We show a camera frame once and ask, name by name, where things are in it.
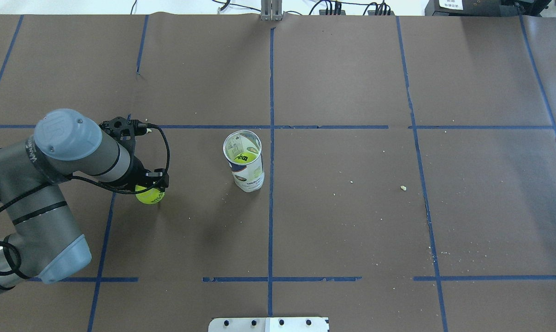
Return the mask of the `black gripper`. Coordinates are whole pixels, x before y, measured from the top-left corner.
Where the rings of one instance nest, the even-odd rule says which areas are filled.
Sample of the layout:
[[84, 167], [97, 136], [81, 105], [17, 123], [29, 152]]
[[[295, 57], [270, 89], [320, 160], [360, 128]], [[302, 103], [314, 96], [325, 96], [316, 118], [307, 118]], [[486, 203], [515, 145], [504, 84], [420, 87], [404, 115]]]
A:
[[129, 176], [130, 190], [144, 190], [152, 188], [166, 190], [169, 187], [169, 174], [166, 169], [156, 168], [152, 172], [145, 168], [139, 159], [133, 159]]

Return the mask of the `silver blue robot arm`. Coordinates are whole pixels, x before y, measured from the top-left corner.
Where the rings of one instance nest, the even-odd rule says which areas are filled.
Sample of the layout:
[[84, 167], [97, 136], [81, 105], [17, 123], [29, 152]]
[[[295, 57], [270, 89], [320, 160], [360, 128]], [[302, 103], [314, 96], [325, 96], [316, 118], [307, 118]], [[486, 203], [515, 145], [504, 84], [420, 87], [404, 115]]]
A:
[[14, 233], [0, 239], [0, 294], [38, 278], [61, 281], [92, 260], [59, 185], [83, 181], [117, 194], [156, 192], [169, 186], [169, 164], [151, 171], [135, 155], [136, 137], [162, 128], [115, 117], [97, 124], [73, 109], [48, 112], [29, 138], [0, 148], [0, 213]]

